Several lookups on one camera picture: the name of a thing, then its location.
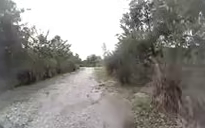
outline overcast sky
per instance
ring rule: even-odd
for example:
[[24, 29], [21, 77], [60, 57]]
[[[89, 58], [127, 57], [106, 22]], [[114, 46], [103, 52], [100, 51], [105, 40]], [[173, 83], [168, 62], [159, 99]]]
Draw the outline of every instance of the overcast sky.
[[50, 36], [60, 35], [72, 44], [81, 58], [102, 55], [102, 44], [114, 49], [115, 35], [122, 32], [120, 19], [128, 8], [127, 0], [14, 0], [19, 8], [30, 8], [24, 22], [36, 25]]

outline green foliage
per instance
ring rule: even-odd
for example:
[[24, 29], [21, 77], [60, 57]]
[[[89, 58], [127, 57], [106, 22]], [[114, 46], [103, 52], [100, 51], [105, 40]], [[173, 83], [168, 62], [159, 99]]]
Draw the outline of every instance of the green foliage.
[[121, 20], [124, 32], [119, 34], [116, 50], [105, 57], [108, 73], [129, 83], [149, 80], [153, 59], [168, 64], [205, 64], [204, 3], [132, 0]]
[[102, 59], [100, 56], [90, 55], [83, 61], [84, 67], [99, 67], [101, 66]]
[[35, 27], [20, 24], [22, 12], [11, 0], [0, 0], [0, 81], [6, 85], [3, 88], [75, 71], [81, 59], [70, 51], [71, 45], [60, 36], [47, 39], [49, 32], [38, 34]]

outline dirt road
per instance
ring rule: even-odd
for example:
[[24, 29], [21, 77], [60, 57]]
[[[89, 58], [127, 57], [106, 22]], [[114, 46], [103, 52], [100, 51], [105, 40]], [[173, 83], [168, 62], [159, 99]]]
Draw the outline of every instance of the dirt road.
[[122, 128], [125, 110], [98, 89], [92, 68], [0, 94], [0, 128]]

